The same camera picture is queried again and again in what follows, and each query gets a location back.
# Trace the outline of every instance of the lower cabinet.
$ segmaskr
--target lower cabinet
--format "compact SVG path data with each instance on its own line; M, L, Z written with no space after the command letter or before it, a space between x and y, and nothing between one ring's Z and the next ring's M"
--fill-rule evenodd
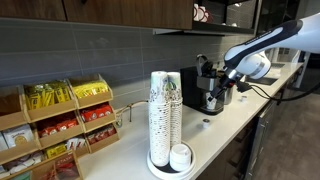
M250 158L256 125L257 122L252 120L243 128L197 180L243 179Z

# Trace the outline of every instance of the black coffee machine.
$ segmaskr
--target black coffee machine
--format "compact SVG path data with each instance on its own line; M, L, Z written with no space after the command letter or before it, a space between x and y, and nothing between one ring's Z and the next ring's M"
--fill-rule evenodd
M221 95L214 109L207 108L206 93L213 90L221 77L212 65L205 56L198 55L196 66L180 69L183 104L207 115L219 114L224 106L224 95Z

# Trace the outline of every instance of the black cable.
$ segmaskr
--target black cable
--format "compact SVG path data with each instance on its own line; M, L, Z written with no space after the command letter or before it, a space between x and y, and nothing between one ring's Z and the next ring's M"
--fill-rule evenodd
M271 100L274 100L274 101L294 101L294 100L297 100L297 99L300 99L300 98L303 98L311 93L313 93L315 90L319 89L320 88L320 82L318 84L316 84L314 87L312 87L311 89L309 89L308 91L298 95L298 96L295 96L295 97L292 97L292 98L287 98L287 99L277 99L277 98L273 98L271 97L267 92L265 92L261 87L259 86L256 86L256 85L250 85L250 87L261 97L263 98L266 98L264 96L262 96L260 93L258 93L254 87L258 88L260 91L262 91L267 97L268 99L271 99Z

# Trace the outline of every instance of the cabinet door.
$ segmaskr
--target cabinet door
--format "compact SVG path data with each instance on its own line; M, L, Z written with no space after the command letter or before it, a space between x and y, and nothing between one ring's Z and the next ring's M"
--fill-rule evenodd
M61 0L1 0L0 17L66 20Z
M64 0L68 21L191 29L193 0Z

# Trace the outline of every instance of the white countertop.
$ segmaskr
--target white countertop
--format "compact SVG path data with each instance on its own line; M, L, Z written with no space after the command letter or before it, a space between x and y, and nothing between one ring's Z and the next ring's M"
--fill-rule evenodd
M272 86L262 87L273 96L302 65L286 64L281 76ZM258 96L253 90L244 93L234 88L232 102L224 107L222 113L208 116L183 106L182 140L195 151L196 164L187 179L195 179L219 155L228 143L263 108L268 100ZM240 102L242 95L247 96ZM202 128L202 120L210 119L209 128ZM149 150L148 111L146 105L132 109L132 122L128 122L128 112L123 115L123 127L119 129L120 140L116 143L79 159L83 177L97 179L158 179L147 166Z

